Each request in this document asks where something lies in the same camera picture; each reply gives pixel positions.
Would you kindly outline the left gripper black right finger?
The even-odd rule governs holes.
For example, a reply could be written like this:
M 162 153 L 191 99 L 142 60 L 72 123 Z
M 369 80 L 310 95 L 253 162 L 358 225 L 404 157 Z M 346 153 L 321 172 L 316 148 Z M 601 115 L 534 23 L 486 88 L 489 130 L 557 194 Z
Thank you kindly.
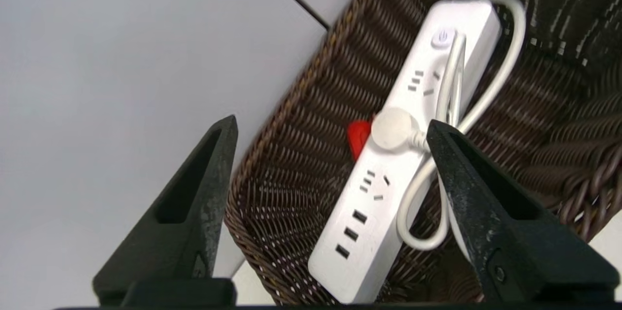
M 487 303 L 615 303 L 615 267 L 458 129 L 427 142 Z

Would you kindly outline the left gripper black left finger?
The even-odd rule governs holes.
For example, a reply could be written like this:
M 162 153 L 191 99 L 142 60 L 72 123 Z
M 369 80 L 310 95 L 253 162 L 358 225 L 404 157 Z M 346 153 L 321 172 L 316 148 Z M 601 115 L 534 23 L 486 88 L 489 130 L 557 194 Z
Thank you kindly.
M 215 122 L 94 277 L 102 307 L 233 306 L 213 276 L 236 152 L 233 115 Z

